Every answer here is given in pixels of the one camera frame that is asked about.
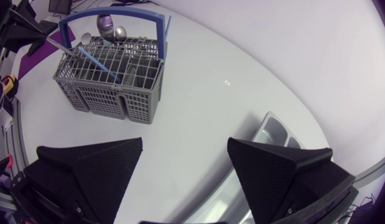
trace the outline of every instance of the white table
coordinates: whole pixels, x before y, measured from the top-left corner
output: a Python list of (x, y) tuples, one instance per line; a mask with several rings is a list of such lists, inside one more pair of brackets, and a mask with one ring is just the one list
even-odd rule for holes
[[(207, 28), (153, 4), (138, 5), (169, 18), (162, 99), (151, 125), (73, 109), (52, 79), (56, 51), (20, 80), (22, 131), (29, 162), (37, 146), (70, 147), (142, 137), (144, 151), (115, 223), (179, 221), (209, 194), (231, 167), (227, 139), (251, 139), (274, 112), (308, 149), (327, 147), (303, 103), (260, 63)], [(156, 38), (153, 22), (113, 16), (129, 36)], [(96, 17), (69, 23), (76, 40), (99, 35)], [(19, 51), (13, 74), (18, 74)]]

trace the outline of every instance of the white wall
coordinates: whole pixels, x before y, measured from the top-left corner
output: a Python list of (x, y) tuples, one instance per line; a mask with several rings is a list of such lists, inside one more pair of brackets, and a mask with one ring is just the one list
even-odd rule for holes
[(316, 117), (338, 165), (356, 175), (385, 156), (385, 28), (371, 1), (156, 2), (284, 82)]

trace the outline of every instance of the blue stick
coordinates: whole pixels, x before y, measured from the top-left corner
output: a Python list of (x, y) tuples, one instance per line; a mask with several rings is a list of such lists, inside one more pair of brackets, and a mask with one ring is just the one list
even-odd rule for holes
[(83, 47), (81, 46), (78, 46), (78, 49), (84, 54), (86, 55), (86, 57), (88, 57), (94, 64), (96, 64), (97, 66), (99, 66), (99, 68), (101, 68), (102, 70), (106, 71), (106, 72), (109, 72), (109, 74), (116, 79), (117, 82), (120, 82), (120, 79), (118, 77), (116, 77), (115, 74), (113, 74), (112, 72), (109, 71), (109, 69), (107, 69), (103, 64), (101, 64), (101, 62), (99, 62), (97, 59), (93, 58), (93, 56), (91, 56), (89, 53), (87, 53), (87, 51), (85, 51), (83, 49)]

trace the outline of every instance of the metal rod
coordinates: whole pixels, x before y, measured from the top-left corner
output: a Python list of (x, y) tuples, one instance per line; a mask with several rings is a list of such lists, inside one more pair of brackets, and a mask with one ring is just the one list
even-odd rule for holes
[(68, 50), (66, 47), (62, 46), (61, 44), (59, 44), (57, 41), (51, 39), (47, 34), (45, 34), (44, 32), (42, 32), (38, 27), (36, 27), (33, 23), (31, 23), (30, 21), (28, 21), (25, 17), (23, 17), (21, 14), (19, 14), (18, 12), (12, 10), (12, 9), (8, 9), (9, 11), (11, 11), (12, 13), (14, 13), (15, 15), (17, 15), (18, 17), (20, 17), (23, 21), (27, 22), (29, 25), (31, 25), (37, 32), (43, 34), (45, 36), (45, 38), (47, 39), (48, 42), (50, 42), (52, 45), (56, 46), (56, 48), (64, 51), (65, 53), (71, 55), (72, 57), (75, 57), (79, 60), (81, 60), (81, 58), (76, 55), (75, 53), (71, 52), (70, 50)]
[(51, 39), (50, 37), (46, 37), (46, 40), (48, 42), (50, 42), (50, 44), (54, 45), (56, 48), (58, 48), (60, 50), (63, 50), (65, 53), (71, 55), (72, 57), (75, 57), (77, 59), (81, 59), (78, 55), (76, 55), (72, 51), (68, 50), (66, 47), (62, 46), (60, 43), (58, 43), (57, 41)]

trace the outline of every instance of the metal spoon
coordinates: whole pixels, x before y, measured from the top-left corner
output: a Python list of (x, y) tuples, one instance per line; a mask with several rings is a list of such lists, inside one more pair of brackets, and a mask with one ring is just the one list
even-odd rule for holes
[(109, 14), (103, 14), (97, 16), (97, 28), (98, 32), (105, 40), (112, 42), (113, 40), (113, 21)]
[(81, 44), (83, 45), (89, 45), (90, 42), (91, 42), (91, 34), (90, 33), (84, 33), (81, 38), (80, 38), (80, 42)]
[(124, 41), (127, 39), (128, 33), (126, 32), (126, 30), (123, 26), (118, 26), (115, 29), (115, 37), (119, 41)]

